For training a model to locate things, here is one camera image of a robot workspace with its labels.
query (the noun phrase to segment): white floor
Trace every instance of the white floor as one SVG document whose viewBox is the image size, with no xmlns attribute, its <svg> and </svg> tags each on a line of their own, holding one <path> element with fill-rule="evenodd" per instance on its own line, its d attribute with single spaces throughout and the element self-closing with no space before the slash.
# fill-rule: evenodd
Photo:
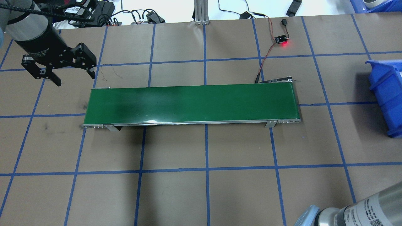
<svg viewBox="0 0 402 226">
<path fill-rule="evenodd" d="M 147 9 L 155 10 L 166 23 L 189 22 L 193 19 L 194 1 L 193 0 L 110 0 L 114 2 L 115 12 L 121 10 L 123 1 L 124 10 Z M 247 0 L 249 9 L 252 12 L 263 13 L 269 17 L 284 17 L 287 9 L 293 0 Z M 221 9 L 230 10 L 238 13 L 247 11 L 244 0 L 220 0 Z M 235 20 L 239 15 L 222 12 L 218 9 L 218 0 L 208 1 L 208 11 L 210 20 Z M 296 16 L 315 16 L 315 15 L 335 15 L 354 13 L 350 0 L 303 0 Z M 120 13 L 115 16 L 122 25 L 129 25 L 133 22 L 130 14 Z M 73 26 L 63 21 L 55 26 L 57 29 L 68 29 Z"/>
</svg>

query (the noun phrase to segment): black cable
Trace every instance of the black cable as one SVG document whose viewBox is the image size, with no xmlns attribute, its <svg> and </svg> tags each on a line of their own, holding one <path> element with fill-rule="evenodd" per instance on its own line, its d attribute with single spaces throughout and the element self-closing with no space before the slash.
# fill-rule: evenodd
<svg viewBox="0 0 402 226">
<path fill-rule="evenodd" d="M 290 38 L 289 32 L 287 31 L 287 27 L 286 27 L 286 26 L 285 26 L 285 31 L 286 31 L 286 34 L 287 34 L 287 38 Z"/>
<path fill-rule="evenodd" d="M 220 11 L 224 11 L 224 12 L 232 12 L 232 13 L 236 13 L 236 14 L 238 14 L 238 15 L 241 15 L 240 13 L 238 13 L 238 12 L 233 12 L 233 11 L 229 11 L 229 10 L 223 10 L 223 9 L 221 9 L 221 4 L 219 3 L 219 0 L 218 0 L 218 9 L 220 10 Z"/>
<path fill-rule="evenodd" d="M 250 9 L 248 8 L 248 3 L 247 3 L 247 1 L 246 0 L 244 0 L 245 2 L 246 2 L 246 5 L 247 5 L 247 12 L 250 12 Z"/>
<path fill-rule="evenodd" d="M 115 13 L 115 14 L 112 14 L 110 17 L 113 17 L 113 16 L 116 16 L 117 14 L 119 14 L 119 13 L 131 13 L 131 16 L 133 17 L 133 20 L 134 20 L 134 22 L 135 22 L 135 24 L 138 24 L 137 23 L 137 20 L 135 19 L 135 16 L 134 16 L 134 14 L 133 14 L 133 12 L 135 12 L 135 11 L 137 11 L 137 10 L 132 10 L 132 11 L 129 11 L 129 10 L 122 10 L 122 11 L 118 11 L 117 13 Z"/>
<path fill-rule="evenodd" d="M 73 20 L 73 21 L 80 21 L 80 22 L 92 22 L 95 20 L 93 14 L 91 13 L 91 11 L 89 11 L 88 8 L 80 5 L 80 4 L 68 4 L 62 7 L 58 7 L 57 9 L 65 9 L 65 8 L 71 8 L 71 7 L 75 7 L 78 6 L 80 8 L 83 8 L 87 13 L 89 13 L 91 19 L 86 19 L 86 18 L 81 18 L 78 16 L 67 16 L 67 15 L 62 15 L 62 14 L 57 14 L 57 13 L 53 13 L 53 12 L 43 12 L 40 10 L 33 10 L 33 9 L 28 9 L 28 8 L 22 8 L 22 7 L 18 7 L 18 6 L 10 6 L 7 4 L 0 4 L 0 8 L 3 9 L 8 9 L 8 10 L 12 10 L 12 11 L 18 11 L 18 12 L 27 12 L 27 13 L 31 13 L 31 14 L 37 14 L 37 15 L 42 15 L 42 16 L 51 16 L 51 17 L 56 17 L 56 18 L 63 18 L 66 20 Z"/>
</svg>

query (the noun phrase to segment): white container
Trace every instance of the white container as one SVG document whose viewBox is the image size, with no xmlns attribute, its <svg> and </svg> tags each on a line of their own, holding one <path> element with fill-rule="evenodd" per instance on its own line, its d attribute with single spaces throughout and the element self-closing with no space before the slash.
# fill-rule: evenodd
<svg viewBox="0 0 402 226">
<path fill-rule="evenodd" d="M 385 0 L 363 0 L 367 8 L 374 8 L 379 4 L 383 3 Z"/>
</svg>

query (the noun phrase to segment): red wire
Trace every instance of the red wire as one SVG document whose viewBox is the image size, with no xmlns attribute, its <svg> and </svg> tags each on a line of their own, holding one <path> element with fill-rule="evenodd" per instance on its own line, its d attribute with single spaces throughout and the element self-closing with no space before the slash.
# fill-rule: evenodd
<svg viewBox="0 0 402 226">
<path fill-rule="evenodd" d="M 269 26 L 269 31 L 271 32 L 271 38 L 272 38 L 272 40 L 275 40 L 271 18 L 268 17 L 268 21 L 269 21 L 269 24 L 270 24 L 270 26 Z"/>
<path fill-rule="evenodd" d="M 269 53 L 271 52 L 271 50 L 272 50 L 272 48 L 274 47 L 275 44 L 276 44 L 276 43 L 272 44 L 272 46 L 269 48 L 267 54 L 265 55 L 264 60 L 263 60 L 263 62 L 262 62 L 262 64 L 261 64 L 260 70 L 258 71 L 258 74 L 261 73 L 261 70 L 262 70 L 262 68 L 263 68 L 263 66 L 264 66 L 264 62 L 265 62 L 266 58 L 268 57 Z"/>
</svg>

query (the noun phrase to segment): power adapter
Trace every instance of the power adapter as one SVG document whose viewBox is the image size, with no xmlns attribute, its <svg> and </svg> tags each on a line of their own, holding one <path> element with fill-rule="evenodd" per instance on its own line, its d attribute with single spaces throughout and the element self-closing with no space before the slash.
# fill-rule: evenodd
<svg viewBox="0 0 402 226">
<path fill-rule="evenodd" d="M 148 13 L 147 19 L 148 19 L 148 23 L 151 23 L 151 24 L 165 23 L 165 20 L 154 12 Z"/>
</svg>

